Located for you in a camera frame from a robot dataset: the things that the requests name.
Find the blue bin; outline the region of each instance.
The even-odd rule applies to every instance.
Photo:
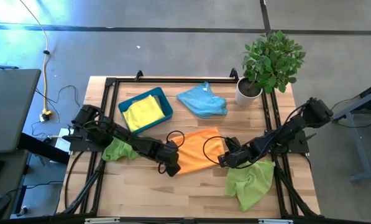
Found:
[[[130,105],[133,104],[133,101],[142,100],[149,95],[159,97],[160,107],[162,108],[162,111],[163,111],[163,114],[165,115],[165,117],[162,118],[162,119],[159,119],[157,121],[154,121],[153,123],[150,123],[150,124],[140,128],[140,129],[137,129],[137,130],[133,131],[134,134],[145,131],[146,129],[157,125],[158,123],[161,123],[163,121],[166,121],[166,120],[172,118],[172,116],[173,116],[173,109],[170,106],[170,104],[168,103],[168,100],[167,100],[162,88],[160,88],[160,87],[156,87],[156,88],[154,88],[152,90],[149,90],[149,91],[147,91],[147,92],[145,92],[141,95],[135,96],[135,97],[133,97],[129,100],[126,100],[126,101],[123,101],[122,103],[119,103],[119,105],[118,105],[119,111],[121,113],[127,111],[129,109]]]

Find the light blue cloth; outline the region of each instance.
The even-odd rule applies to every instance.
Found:
[[[227,101],[215,96],[210,90],[208,82],[204,82],[186,92],[177,95],[177,98],[200,118],[209,118],[213,114],[227,114]]]

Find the concrete floor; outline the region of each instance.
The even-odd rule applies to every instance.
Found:
[[[272,29],[371,30],[371,0],[266,2]],[[258,0],[29,0],[25,3],[43,24],[264,28]],[[35,24],[15,0],[0,0],[0,22]],[[79,89],[80,102],[91,75],[135,75],[141,69],[145,75],[226,77],[232,67],[241,71],[244,44],[257,38],[257,34],[142,32],[51,31],[47,35],[52,52],[47,66],[48,96],[55,100],[61,87],[74,85]],[[291,38],[307,51],[306,63],[293,85],[297,105],[314,96],[332,106],[371,86],[371,35],[292,35]],[[44,45],[41,32],[0,30],[0,65],[41,68]],[[43,89],[42,79],[38,88]],[[63,90],[55,107],[61,123],[37,124],[36,133],[58,134],[70,122],[77,111],[73,90]],[[41,109],[42,98],[35,95],[25,133],[31,132],[30,124],[38,120]],[[370,121],[366,117],[358,119],[359,124]],[[318,134],[309,141],[309,148],[321,213],[331,218],[371,222],[371,181],[357,184],[348,181],[350,175],[362,171],[350,130],[329,124],[307,132]],[[42,167],[37,159],[32,161],[39,174],[27,175],[30,183],[63,179],[65,167],[51,164]],[[50,174],[55,175],[40,179],[40,175]],[[39,194],[50,193],[41,202],[46,209],[29,215],[53,213],[57,200],[52,198],[55,194],[58,199],[59,190],[57,186],[47,186],[27,192],[26,203]]]

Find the wooden table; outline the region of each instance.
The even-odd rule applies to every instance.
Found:
[[[84,104],[101,106],[104,83],[107,77],[90,77]],[[261,98],[252,105],[242,108],[235,102],[235,84],[211,84],[212,91],[226,98],[228,114],[200,119],[192,114],[176,95],[193,88],[195,83],[120,83],[117,103],[139,95],[147,90],[162,87],[174,114],[165,121],[141,133],[157,139],[165,139],[173,130],[192,133],[200,129],[216,126],[222,136],[237,137],[244,143],[261,136],[265,127],[265,118]],[[106,111],[109,111],[112,91],[109,92]],[[278,107],[282,122],[295,109],[291,86],[286,93],[277,94]],[[272,103],[268,97],[270,114]],[[115,122],[124,125],[118,108],[115,109]],[[85,152],[75,164],[68,185],[70,203],[85,184],[91,153]],[[293,185],[312,211],[319,213],[318,202],[307,160],[301,155],[289,154],[289,163]],[[277,192],[273,182],[266,196],[248,211],[239,211],[235,197],[224,194],[227,169],[214,166],[209,169],[185,175],[169,177],[157,172],[157,164],[139,157],[133,161],[120,159],[106,164],[98,216],[116,217],[199,217],[199,218],[279,218]],[[285,202],[290,211],[288,192],[283,186]],[[88,210],[93,202],[94,188],[91,189]],[[64,209],[63,190],[60,196],[58,212]]]

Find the orange cloth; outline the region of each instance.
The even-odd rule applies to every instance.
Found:
[[[215,166],[215,164],[209,161],[203,154],[204,142],[213,136],[220,136],[218,128],[204,129],[185,135],[185,142],[178,149],[178,165],[181,167],[178,174],[186,174]],[[176,136],[171,140],[179,146],[183,142],[183,136]],[[224,153],[222,139],[214,138],[209,140],[204,151],[211,160],[218,161],[217,156]]]

